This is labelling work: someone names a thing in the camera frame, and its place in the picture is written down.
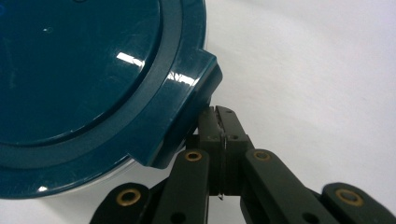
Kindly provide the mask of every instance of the plastic container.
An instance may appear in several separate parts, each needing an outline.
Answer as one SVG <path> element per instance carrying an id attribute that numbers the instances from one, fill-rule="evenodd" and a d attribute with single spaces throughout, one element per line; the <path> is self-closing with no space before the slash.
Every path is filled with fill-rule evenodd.
<path id="1" fill-rule="evenodd" d="M 166 166 L 220 83 L 203 1 L 1 4 L 1 198 Z"/>

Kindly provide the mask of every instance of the teal plastic lid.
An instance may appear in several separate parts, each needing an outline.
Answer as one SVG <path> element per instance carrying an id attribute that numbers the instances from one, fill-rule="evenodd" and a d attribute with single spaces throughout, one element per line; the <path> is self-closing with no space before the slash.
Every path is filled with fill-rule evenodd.
<path id="1" fill-rule="evenodd" d="M 0 197 L 164 167 L 219 85 L 203 1 L 1 1 Z"/>

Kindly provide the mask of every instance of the white table surface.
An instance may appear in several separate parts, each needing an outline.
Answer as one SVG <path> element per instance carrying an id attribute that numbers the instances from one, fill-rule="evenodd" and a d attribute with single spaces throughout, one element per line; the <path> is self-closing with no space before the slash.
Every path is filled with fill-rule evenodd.
<path id="1" fill-rule="evenodd" d="M 355 185 L 396 214 L 396 2 L 207 0 L 207 50 L 224 78 L 213 105 L 236 112 L 257 148 L 309 188 Z M 130 166 L 83 189 L 0 200 L 0 224 L 89 223 L 124 182 L 169 173 Z M 244 223 L 239 201 L 211 198 L 209 223 Z"/>

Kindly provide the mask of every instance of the white background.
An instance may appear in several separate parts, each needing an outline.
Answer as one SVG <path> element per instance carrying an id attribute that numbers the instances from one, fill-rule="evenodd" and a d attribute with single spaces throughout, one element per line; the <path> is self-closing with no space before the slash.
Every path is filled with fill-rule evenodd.
<path id="1" fill-rule="evenodd" d="M 309 188 L 364 189 L 396 214 L 396 2 L 208 0 L 207 50 L 224 79 L 213 105 L 230 107 L 255 147 L 275 152 Z M 49 198 L 0 201 L 0 223 L 89 223 L 118 176 Z M 209 223 L 243 223 L 237 198 L 211 198 Z"/>

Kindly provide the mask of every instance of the brass insert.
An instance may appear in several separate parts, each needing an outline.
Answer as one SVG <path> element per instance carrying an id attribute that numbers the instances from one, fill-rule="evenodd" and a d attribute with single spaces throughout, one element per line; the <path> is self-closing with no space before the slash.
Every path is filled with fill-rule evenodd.
<path id="1" fill-rule="evenodd" d="M 338 189 L 335 192 L 335 195 L 337 195 L 337 197 L 343 201 L 344 203 L 347 203 L 349 205 L 353 205 L 353 206 L 362 206 L 363 205 L 363 198 L 355 193 L 352 190 L 349 189 Z"/>
<path id="2" fill-rule="evenodd" d="M 130 206 L 137 203 L 141 196 L 137 189 L 125 189 L 117 196 L 117 203 L 121 206 Z"/>
<path id="3" fill-rule="evenodd" d="M 187 161 L 198 161 L 202 158 L 201 153 L 197 151 L 191 151 L 186 153 L 186 160 Z"/>
<path id="4" fill-rule="evenodd" d="M 269 161 L 271 159 L 270 154 L 268 154 L 264 151 L 261 151 L 261 150 L 255 151 L 254 157 L 259 161 Z"/>

